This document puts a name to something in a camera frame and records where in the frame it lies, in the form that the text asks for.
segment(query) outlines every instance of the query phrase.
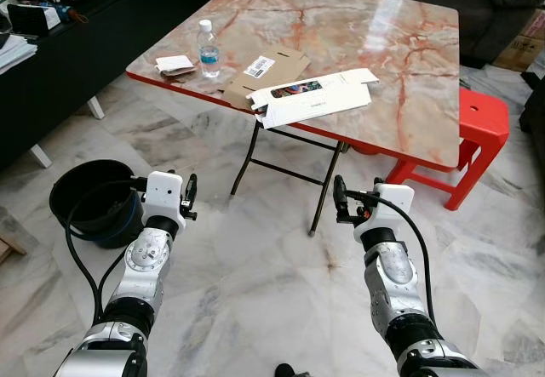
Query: blue bottle label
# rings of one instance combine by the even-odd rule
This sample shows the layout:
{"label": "blue bottle label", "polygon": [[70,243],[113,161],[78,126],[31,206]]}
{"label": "blue bottle label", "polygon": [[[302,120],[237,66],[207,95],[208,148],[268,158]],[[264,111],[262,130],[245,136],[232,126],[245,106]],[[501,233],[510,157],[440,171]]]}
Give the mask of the blue bottle label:
{"label": "blue bottle label", "polygon": [[218,61],[217,56],[205,56],[201,55],[201,62],[204,64],[215,64]]}

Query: red plastic stool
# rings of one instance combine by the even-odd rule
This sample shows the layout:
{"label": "red plastic stool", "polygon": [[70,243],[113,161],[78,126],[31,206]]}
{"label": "red plastic stool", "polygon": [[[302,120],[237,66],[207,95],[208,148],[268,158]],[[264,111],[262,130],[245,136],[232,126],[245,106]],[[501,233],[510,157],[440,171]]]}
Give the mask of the red plastic stool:
{"label": "red plastic stool", "polygon": [[[507,105],[498,98],[460,88],[460,136],[463,142],[460,144],[458,169],[469,167],[457,186],[415,173],[413,170],[417,163],[402,160],[398,161],[386,182],[401,184],[405,180],[414,180],[449,192],[451,196],[445,208],[457,210],[508,139]],[[473,161],[479,148],[480,153]]]}

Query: black cable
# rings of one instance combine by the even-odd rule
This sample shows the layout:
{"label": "black cable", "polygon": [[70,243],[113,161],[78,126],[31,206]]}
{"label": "black cable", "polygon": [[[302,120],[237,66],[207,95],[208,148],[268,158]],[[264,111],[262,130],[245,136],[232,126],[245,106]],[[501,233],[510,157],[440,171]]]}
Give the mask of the black cable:
{"label": "black cable", "polygon": [[422,249],[422,255],[424,256],[424,283],[426,286],[426,302],[427,302],[427,314],[429,315],[430,319],[432,319],[433,324],[435,324],[435,314],[433,313],[433,302],[432,302],[432,280],[430,277],[430,269],[429,269],[429,256],[427,255],[427,247],[426,243],[424,242],[424,238],[420,231],[418,230],[418,227],[413,222],[413,220],[410,218],[407,213],[395,205],[394,203],[389,202],[388,200],[385,200],[384,198],[380,198],[378,196],[375,196],[373,194],[364,193],[364,197],[368,197],[371,200],[374,200],[376,202],[382,203],[389,208],[393,209],[396,213],[401,215],[405,221],[407,221],[407,224],[409,224],[412,231],[415,233],[416,238],[418,239],[418,242],[420,244],[420,248]]}
{"label": "black cable", "polygon": [[85,201],[87,198],[95,194],[98,190],[102,190],[105,187],[108,186],[114,186],[114,185],[126,185],[126,186],[132,186],[134,184],[134,181],[132,180],[117,180],[117,181],[108,181],[106,183],[99,184],[95,187],[93,187],[91,190],[87,191],[85,194],[83,194],[83,197],[81,197],[76,205],[70,210],[70,213],[68,214],[68,217],[66,218],[65,223],[65,237],[66,237],[66,244],[68,245],[68,250],[70,251],[70,255],[74,259],[74,262],[76,262],[77,267],[82,272],[83,276],[89,283],[89,286],[91,287],[91,292],[93,293],[93,301],[95,304],[95,309],[93,311],[93,324],[97,324],[100,321],[100,312],[102,311],[101,308],[101,297],[99,296],[99,290],[96,287],[96,282],[89,273],[87,267],[83,264],[83,262],[80,260],[79,255],[77,254],[76,249],[74,248],[74,243],[72,241],[72,234],[70,230],[70,225],[72,223],[72,219],[74,218],[74,214],[77,212],[77,210],[81,207],[83,201]]}
{"label": "black cable", "polygon": [[113,269],[118,265],[119,261],[123,259],[123,257],[125,256],[125,251],[127,251],[127,249],[125,248],[123,250],[123,252],[116,258],[116,260],[114,260],[112,262],[112,264],[110,265],[110,267],[108,269],[106,269],[106,272],[104,272],[104,275],[102,276],[102,279],[100,280],[100,283],[99,283],[99,288],[98,288],[98,295],[99,295],[99,318],[102,317],[102,314],[103,314],[103,308],[102,308],[102,289],[104,288],[104,283],[106,283],[106,280],[107,278],[110,276],[110,273],[112,273]]}

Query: product box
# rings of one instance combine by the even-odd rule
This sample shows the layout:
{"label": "product box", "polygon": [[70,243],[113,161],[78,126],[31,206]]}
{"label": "product box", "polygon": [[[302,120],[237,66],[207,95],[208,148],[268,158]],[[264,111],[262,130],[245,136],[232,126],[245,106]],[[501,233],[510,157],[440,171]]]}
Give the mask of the product box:
{"label": "product box", "polygon": [[545,10],[536,9],[522,32],[502,51],[494,66],[523,72],[545,47]]}
{"label": "product box", "polygon": [[524,72],[545,47],[545,41],[518,35],[500,56],[494,61],[494,66],[512,71]]}
{"label": "product box", "polygon": [[250,110],[246,96],[256,90],[297,80],[310,64],[300,51],[274,45],[262,54],[252,54],[241,71],[224,89],[222,99],[238,109]]}
{"label": "product box", "polygon": [[366,106],[371,102],[367,83],[377,82],[369,69],[359,68],[259,89],[248,97],[258,111],[255,117],[269,129]]}

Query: cardboard carton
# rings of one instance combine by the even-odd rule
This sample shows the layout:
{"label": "cardboard carton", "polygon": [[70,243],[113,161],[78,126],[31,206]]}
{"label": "cardboard carton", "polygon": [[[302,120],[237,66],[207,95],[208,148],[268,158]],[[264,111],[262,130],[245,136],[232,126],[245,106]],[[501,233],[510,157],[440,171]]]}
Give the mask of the cardboard carton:
{"label": "cardboard carton", "polygon": [[523,72],[545,47],[545,10],[536,12],[513,41],[494,61],[494,66]]}
{"label": "cardboard carton", "polygon": [[224,89],[222,99],[238,109],[251,110],[246,96],[256,90],[296,81],[310,64],[300,51],[274,45],[262,54],[252,54],[241,71]]}

